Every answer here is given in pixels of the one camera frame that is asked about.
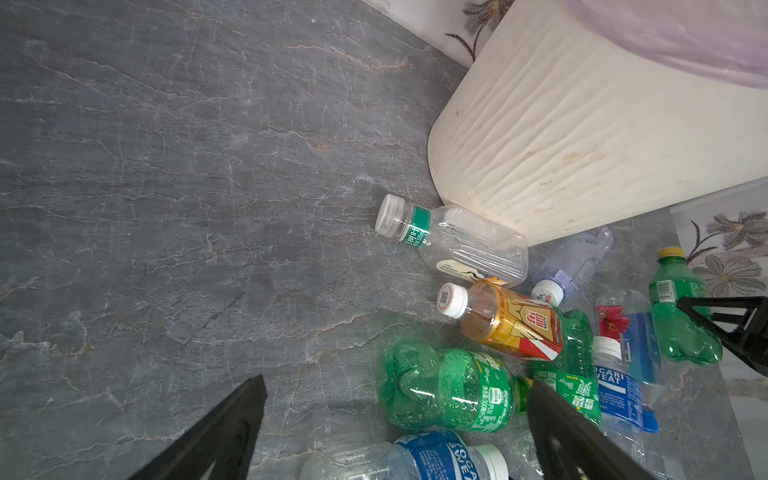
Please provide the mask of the green soda bottle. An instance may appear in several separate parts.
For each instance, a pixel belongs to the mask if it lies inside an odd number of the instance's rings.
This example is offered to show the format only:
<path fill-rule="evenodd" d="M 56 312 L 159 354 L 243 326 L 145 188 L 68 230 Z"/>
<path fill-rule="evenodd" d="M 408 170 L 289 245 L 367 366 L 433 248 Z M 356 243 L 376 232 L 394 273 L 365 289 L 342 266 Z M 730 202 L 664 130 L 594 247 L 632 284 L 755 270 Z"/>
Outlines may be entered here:
<path fill-rule="evenodd" d="M 648 290 L 661 354 L 672 362 L 717 364 L 722 359 L 721 341 L 677 307 L 680 298 L 706 297 L 704 282 L 687 266 L 679 247 L 660 249 L 658 264 Z"/>

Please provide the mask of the clear bottle dark blue label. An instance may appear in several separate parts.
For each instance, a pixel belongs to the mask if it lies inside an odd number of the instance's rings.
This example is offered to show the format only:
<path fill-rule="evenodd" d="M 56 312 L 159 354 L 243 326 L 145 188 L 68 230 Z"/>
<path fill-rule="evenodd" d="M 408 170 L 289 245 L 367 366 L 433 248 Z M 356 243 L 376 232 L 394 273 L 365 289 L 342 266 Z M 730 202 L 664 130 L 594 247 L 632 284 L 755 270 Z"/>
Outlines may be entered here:
<path fill-rule="evenodd" d="M 658 433 L 659 425 L 655 413 L 643 405 L 641 386 L 625 365 L 620 341 L 595 336 L 593 358 L 605 436 L 655 479 L 685 479 L 679 462 L 645 449 L 643 434 Z"/>

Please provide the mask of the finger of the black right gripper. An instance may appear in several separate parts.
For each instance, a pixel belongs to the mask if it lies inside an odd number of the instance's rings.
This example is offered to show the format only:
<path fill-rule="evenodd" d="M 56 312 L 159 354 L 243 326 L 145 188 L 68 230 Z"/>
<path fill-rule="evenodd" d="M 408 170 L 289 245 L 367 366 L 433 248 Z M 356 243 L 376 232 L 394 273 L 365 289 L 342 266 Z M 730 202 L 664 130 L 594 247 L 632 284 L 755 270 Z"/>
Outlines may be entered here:
<path fill-rule="evenodd" d="M 681 297 L 676 307 L 757 373 L 767 376 L 767 297 Z"/>

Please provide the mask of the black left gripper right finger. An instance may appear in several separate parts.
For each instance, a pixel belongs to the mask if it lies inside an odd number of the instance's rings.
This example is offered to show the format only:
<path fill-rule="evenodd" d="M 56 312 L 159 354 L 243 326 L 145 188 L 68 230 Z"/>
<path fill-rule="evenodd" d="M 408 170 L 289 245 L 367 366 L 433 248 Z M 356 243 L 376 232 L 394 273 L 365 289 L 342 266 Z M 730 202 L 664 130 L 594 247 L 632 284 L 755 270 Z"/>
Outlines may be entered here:
<path fill-rule="evenodd" d="M 547 384 L 535 381 L 527 419 L 543 478 L 652 480 L 653 476 Z"/>

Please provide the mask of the green bottle sideways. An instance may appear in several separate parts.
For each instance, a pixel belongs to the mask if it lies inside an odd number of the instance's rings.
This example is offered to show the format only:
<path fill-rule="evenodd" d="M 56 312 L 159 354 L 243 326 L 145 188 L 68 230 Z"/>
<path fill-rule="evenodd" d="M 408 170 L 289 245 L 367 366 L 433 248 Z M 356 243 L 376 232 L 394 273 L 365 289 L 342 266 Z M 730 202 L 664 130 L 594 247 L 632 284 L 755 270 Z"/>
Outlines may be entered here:
<path fill-rule="evenodd" d="M 419 341 L 395 344 L 383 368 L 380 401 L 390 423 L 406 430 L 500 431 L 526 413 L 533 385 L 489 354 Z"/>

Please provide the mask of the small clear bottle red label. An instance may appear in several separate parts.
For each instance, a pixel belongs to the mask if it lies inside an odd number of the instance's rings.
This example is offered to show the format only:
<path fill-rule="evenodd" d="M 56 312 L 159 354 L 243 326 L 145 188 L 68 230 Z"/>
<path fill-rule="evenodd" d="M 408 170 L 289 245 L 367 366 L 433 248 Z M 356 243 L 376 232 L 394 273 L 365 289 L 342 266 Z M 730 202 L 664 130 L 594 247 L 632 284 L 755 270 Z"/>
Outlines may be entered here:
<path fill-rule="evenodd" d="M 665 392 L 663 363 L 645 294 L 632 289 L 613 289 L 596 299 L 599 331 L 618 340 L 630 374 L 643 388 L 648 404 Z"/>

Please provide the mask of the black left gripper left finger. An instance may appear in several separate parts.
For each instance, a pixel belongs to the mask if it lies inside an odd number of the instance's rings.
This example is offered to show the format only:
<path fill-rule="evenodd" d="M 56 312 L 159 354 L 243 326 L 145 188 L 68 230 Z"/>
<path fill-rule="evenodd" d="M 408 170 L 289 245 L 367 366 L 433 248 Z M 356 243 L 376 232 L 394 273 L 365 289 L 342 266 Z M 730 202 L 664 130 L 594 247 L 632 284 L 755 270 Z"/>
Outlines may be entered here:
<path fill-rule="evenodd" d="M 268 398 L 261 375 L 244 381 L 133 479 L 245 479 Z"/>

